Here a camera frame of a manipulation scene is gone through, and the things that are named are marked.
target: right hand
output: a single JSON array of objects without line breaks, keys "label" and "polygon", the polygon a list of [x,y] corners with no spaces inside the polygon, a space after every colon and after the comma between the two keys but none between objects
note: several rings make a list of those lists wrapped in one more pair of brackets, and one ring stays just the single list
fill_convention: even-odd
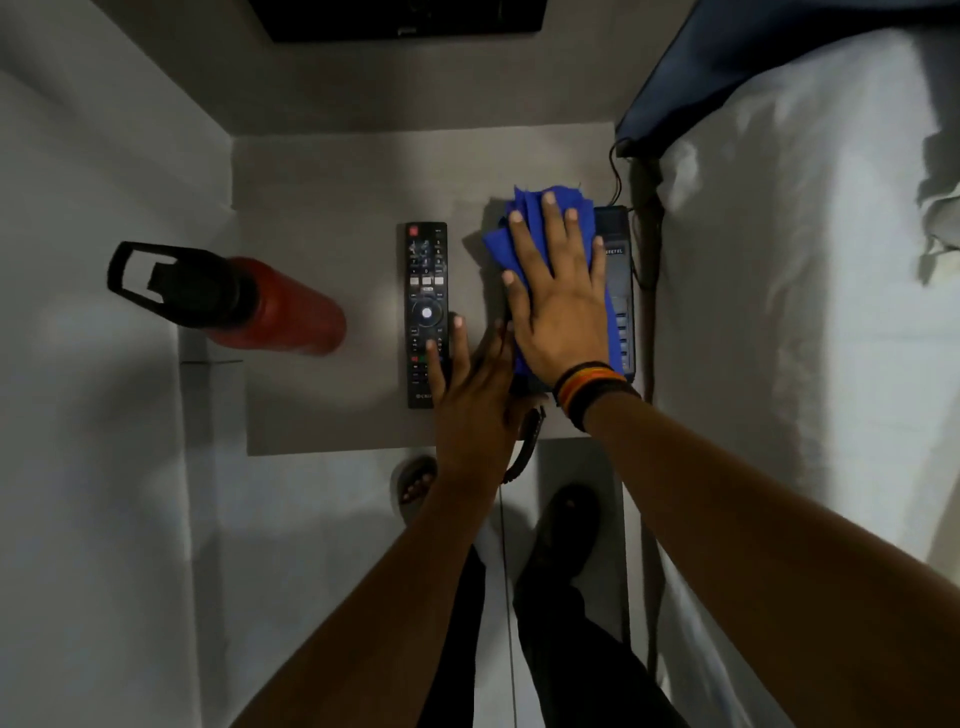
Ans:
[{"label": "right hand", "polygon": [[577,210],[569,209],[564,223],[552,192],[543,194],[541,206],[553,274],[534,245],[523,216],[514,211],[509,218],[510,233],[530,292],[512,271],[504,271],[503,281],[514,315],[516,342],[533,373],[553,387],[579,364],[610,364],[607,256],[603,240],[595,238],[593,265],[588,270]]}]

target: black pants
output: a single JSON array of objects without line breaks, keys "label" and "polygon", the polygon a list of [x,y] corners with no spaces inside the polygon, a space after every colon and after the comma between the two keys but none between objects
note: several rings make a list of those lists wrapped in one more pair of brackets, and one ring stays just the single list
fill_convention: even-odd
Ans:
[{"label": "black pants", "polygon": [[[473,724],[485,578],[472,548],[420,728]],[[521,575],[514,611],[546,728],[686,726],[631,649],[587,619],[580,592],[551,570],[527,569]]]}]

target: white bedsheet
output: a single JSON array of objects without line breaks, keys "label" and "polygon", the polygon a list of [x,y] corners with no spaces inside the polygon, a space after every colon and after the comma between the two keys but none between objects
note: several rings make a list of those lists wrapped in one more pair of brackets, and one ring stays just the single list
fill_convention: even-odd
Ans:
[{"label": "white bedsheet", "polygon": [[[884,31],[753,79],[662,161],[658,407],[924,560],[960,473],[960,279],[921,283],[922,210],[958,139],[960,33]],[[667,567],[690,724],[789,724]]]}]

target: remote control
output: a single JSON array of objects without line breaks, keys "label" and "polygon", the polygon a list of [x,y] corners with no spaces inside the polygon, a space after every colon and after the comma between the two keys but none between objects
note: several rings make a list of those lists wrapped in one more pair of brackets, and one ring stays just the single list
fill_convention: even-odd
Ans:
[{"label": "remote control", "polygon": [[405,231],[407,406],[430,409],[426,342],[437,342],[444,371],[449,350],[446,223],[407,223]]},{"label": "remote control", "polygon": [[634,323],[634,252],[630,239],[630,213],[624,206],[597,207],[597,234],[607,254],[607,290],[613,301],[620,334],[620,363],[631,384],[636,378],[636,325]]}]

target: finger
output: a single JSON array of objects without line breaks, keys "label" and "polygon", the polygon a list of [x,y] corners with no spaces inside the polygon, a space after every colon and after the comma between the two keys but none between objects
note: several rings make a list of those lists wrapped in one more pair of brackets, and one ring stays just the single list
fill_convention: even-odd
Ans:
[{"label": "finger", "polygon": [[587,252],[584,250],[584,234],[580,231],[580,213],[576,207],[566,211],[566,244],[573,260],[573,276],[576,280],[587,282],[590,271],[587,267]]},{"label": "finger", "polygon": [[603,238],[597,235],[593,238],[593,264],[590,266],[590,287],[593,296],[598,301],[607,298],[607,251],[603,245]]},{"label": "finger", "polygon": [[508,324],[506,328],[501,329],[497,338],[499,346],[491,347],[488,351],[484,386],[491,388],[496,394],[505,396],[514,381],[516,346],[513,325]]},{"label": "finger", "polygon": [[530,294],[520,276],[513,271],[503,272],[503,283],[507,286],[507,304],[514,317],[516,342],[523,349],[530,345],[534,335],[530,326]]},{"label": "finger", "polygon": [[530,288],[534,296],[542,294],[553,282],[550,269],[546,267],[543,256],[537,250],[537,246],[534,245],[534,239],[530,236],[530,230],[527,228],[527,224],[523,222],[523,215],[520,214],[519,210],[515,209],[510,213],[508,223],[510,225],[510,235],[514,239],[516,259],[520,261],[523,274],[530,281]]},{"label": "finger", "polygon": [[520,426],[523,425],[523,418],[527,412],[546,404],[546,395],[528,395],[517,400],[511,400],[507,405],[507,427],[516,437],[520,432]]},{"label": "finger", "polygon": [[470,343],[467,339],[467,322],[463,316],[453,317],[453,333],[450,334],[453,349],[453,373],[450,389],[461,386],[470,376]]},{"label": "finger", "polygon": [[446,379],[444,368],[440,364],[440,352],[437,351],[437,342],[430,339],[426,343],[426,380],[430,384],[430,395],[434,406],[444,400],[446,394]]},{"label": "finger", "polygon": [[546,250],[550,254],[554,278],[570,280],[573,278],[573,256],[567,245],[566,227],[557,206],[557,196],[549,190],[544,192],[540,207],[543,208],[543,231],[546,233]]}]

